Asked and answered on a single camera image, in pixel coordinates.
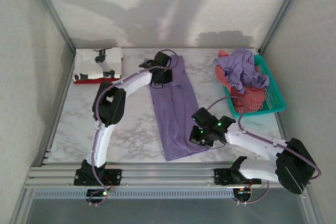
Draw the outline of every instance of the vent grille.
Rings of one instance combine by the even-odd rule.
[[[35,199],[85,199],[86,189],[37,189]],[[233,189],[116,189],[109,199],[219,199],[233,198]]]

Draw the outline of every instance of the teal basket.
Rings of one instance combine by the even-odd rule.
[[[262,106],[263,108],[257,112],[247,112],[244,114],[244,116],[262,115],[285,110],[286,103],[282,98],[280,90],[277,84],[275,83],[275,80],[271,72],[269,71],[269,68],[267,67],[265,60],[260,55],[254,55],[254,62],[255,65],[258,66],[260,73],[267,74],[269,76],[269,87],[266,88],[266,100],[264,101],[264,105]],[[224,87],[224,92],[226,96],[230,96],[230,93],[226,87]],[[232,104],[232,100],[228,99],[228,103],[232,111],[232,115],[235,118],[238,118],[240,116],[240,113],[235,111],[235,108],[233,107]]]

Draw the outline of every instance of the gray wall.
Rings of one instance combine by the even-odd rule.
[[[283,0],[51,0],[81,47],[259,47]]]
[[[336,223],[336,0],[295,0],[265,58],[287,103],[287,136],[322,169],[313,189],[325,222]]]
[[[0,0],[0,10],[0,223],[8,223],[71,53],[39,0]]]

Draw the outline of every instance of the marble surface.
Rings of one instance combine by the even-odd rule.
[[[124,49],[122,74],[138,70],[145,58],[152,59],[160,49]],[[199,107],[208,107],[225,96],[215,77],[213,59],[218,49],[175,49],[183,55],[185,69],[193,85]],[[94,120],[91,111],[97,84],[70,84],[48,162],[80,162],[91,150]],[[210,112],[218,118],[232,117],[228,103],[220,102]],[[243,118],[243,126],[256,132],[280,138],[274,114]],[[126,100],[125,113],[113,131],[109,144],[109,162],[165,162],[159,130],[152,107],[149,87],[141,87]],[[171,162],[233,161],[238,156],[262,158],[244,148],[226,145]]]

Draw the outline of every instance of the folded purple cloth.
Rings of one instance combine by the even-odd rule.
[[[244,48],[235,48],[229,56],[216,58],[214,65],[219,65],[224,71],[229,84],[239,93],[244,94],[244,86],[259,89],[269,86],[269,76],[256,71],[254,55]]]
[[[171,66],[177,62],[172,55]],[[160,89],[150,87],[154,112],[166,161],[207,150],[189,141],[193,125],[191,116],[198,110],[194,89],[184,69],[182,56],[173,68],[173,81]]]

